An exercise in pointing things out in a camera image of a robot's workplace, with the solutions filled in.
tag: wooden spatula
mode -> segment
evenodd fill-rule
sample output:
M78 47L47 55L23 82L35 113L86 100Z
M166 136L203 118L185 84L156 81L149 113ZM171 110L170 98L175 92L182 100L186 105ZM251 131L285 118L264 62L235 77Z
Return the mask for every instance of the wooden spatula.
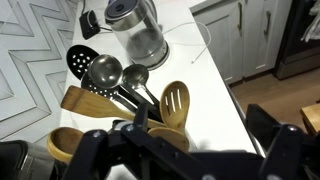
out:
M160 114L168 128L185 134L185 125L190 105L187 86L181 81L168 84L160 99Z
M189 140L179 131L170 128L158 127L150 129L148 133L152 137L162 137L181 151L188 152Z
M94 118L119 117L133 120L134 115L123 111L112 101L85 89L70 86L61 102L61 108ZM148 119L148 127L165 127L163 123Z

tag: spoon head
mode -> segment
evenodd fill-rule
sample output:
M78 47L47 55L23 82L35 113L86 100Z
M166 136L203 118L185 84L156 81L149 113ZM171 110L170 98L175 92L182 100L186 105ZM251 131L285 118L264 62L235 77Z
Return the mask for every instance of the spoon head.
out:
M102 88L113 88L122 80L122 66L113 56L100 55L94 58L88 67L92 81Z
M141 64L133 64L123 71L122 82L131 86L132 89L145 87L149 78L148 69Z
M51 131L47 139L49 153L59 161L69 163L81 141L83 132L70 128L60 127Z
M160 114L165 125L184 133L190 106L187 86L181 81L168 84L160 99Z
M84 45L74 45L67 52L67 64L71 72L81 79L87 72L88 64L99 54Z

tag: black plastic spatula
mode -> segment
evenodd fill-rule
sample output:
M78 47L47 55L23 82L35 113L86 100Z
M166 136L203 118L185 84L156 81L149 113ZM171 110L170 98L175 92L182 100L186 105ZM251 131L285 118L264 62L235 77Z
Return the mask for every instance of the black plastic spatula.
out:
M84 45L74 45L67 52L67 63L71 72L81 80L87 72L88 64L99 54Z

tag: stainless steel kettle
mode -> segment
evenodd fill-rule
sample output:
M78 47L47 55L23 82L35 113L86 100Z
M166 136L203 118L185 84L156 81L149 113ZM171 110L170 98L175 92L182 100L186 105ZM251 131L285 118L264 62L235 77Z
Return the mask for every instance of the stainless steel kettle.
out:
M152 0L112 0L105 19L133 63L153 70L166 61L169 47L156 22Z

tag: kitchen appliance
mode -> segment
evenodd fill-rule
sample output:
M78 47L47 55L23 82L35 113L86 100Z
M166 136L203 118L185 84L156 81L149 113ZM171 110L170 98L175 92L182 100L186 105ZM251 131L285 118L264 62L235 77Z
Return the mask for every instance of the kitchen appliance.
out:
M315 18L309 15L314 3L314 0L292 1L275 68L278 79L320 66L320 40L301 40Z
M58 179L55 170L54 158L42 146L21 140L0 143L0 179Z
M150 2L112 1L105 10L105 19L133 63L153 70L166 61L169 46L156 22L155 13L152 13L155 11L152 11Z

